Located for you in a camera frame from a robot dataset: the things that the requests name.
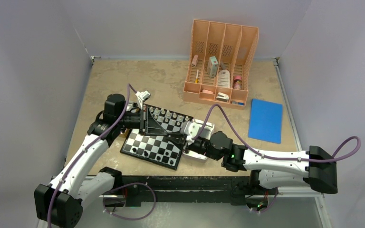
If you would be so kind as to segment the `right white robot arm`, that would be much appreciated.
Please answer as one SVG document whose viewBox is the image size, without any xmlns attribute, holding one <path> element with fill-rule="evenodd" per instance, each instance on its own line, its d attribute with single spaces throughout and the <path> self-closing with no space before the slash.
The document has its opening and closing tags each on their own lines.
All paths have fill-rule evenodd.
<svg viewBox="0 0 365 228">
<path fill-rule="evenodd" d="M 213 133 L 209 139 L 198 137 L 193 140 L 182 133 L 170 133 L 165 138 L 179 149 L 221 160 L 221 166 L 229 171 L 259 171 L 248 180 L 248 188 L 253 193 L 296 185 L 309 186 L 325 194 L 338 192 L 336 162 L 319 146 L 299 152 L 251 150 L 234 144 L 222 131 Z"/>
</svg>

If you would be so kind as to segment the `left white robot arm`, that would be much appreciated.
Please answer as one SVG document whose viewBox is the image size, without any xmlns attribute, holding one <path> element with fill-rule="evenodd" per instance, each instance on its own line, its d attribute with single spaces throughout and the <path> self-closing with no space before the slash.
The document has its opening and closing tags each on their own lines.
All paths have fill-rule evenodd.
<svg viewBox="0 0 365 228">
<path fill-rule="evenodd" d="M 138 129 L 144 133 L 150 122 L 147 107 L 140 101 L 129 103 L 130 96 L 110 94 L 104 110 L 99 112 L 69 163 L 48 185 L 40 184 L 34 191 L 37 217 L 47 227 L 73 228 L 80 221 L 84 209 L 99 195 L 118 194 L 134 186 L 125 184 L 120 171 L 104 167 L 91 180 L 86 176 L 96 161 L 110 148 L 122 130 Z"/>
</svg>

